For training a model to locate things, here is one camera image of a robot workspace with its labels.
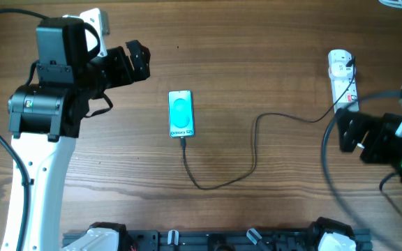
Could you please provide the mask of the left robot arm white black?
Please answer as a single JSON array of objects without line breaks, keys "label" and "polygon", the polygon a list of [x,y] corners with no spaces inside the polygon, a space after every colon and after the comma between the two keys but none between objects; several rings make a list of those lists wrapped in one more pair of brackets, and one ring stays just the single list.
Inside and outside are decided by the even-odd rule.
[{"label": "left robot arm white black", "polygon": [[101,37],[77,17],[52,17],[36,29],[38,82],[8,101],[15,154],[4,250],[58,250],[64,181],[91,100],[146,80],[150,51],[137,40],[102,51]]}]

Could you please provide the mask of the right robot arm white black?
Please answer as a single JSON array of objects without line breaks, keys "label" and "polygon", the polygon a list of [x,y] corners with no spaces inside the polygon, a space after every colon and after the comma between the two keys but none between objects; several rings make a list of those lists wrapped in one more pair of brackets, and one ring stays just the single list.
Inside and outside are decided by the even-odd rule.
[{"label": "right robot arm white black", "polygon": [[360,226],[365,227],[366,223],[348,206],[329,174],[327,159],[329,136],[334,127],[337,127],[339,148],[342,152],[351,153],[356,145],[361,143],[364,145],[360,155],[363,163],[390,165],[394,170],[392,176],[399,176],[402,182],[402,135],[396,134],[401,122],[402,116],[394,114],[374,117],[341,108],[325,129],[320,154],[322,173],[338,205]]}]

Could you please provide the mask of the Galaxy smartphone with blue screen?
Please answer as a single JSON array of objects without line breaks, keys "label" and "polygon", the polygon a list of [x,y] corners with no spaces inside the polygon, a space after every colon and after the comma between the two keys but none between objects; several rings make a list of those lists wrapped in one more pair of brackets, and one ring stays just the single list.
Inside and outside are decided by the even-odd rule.
[{"label": "Galaxy smartphone with blue screen", "polygon": [[190,90],[168,93],[169,132],[172,138],[195,135],[193,96]]}]

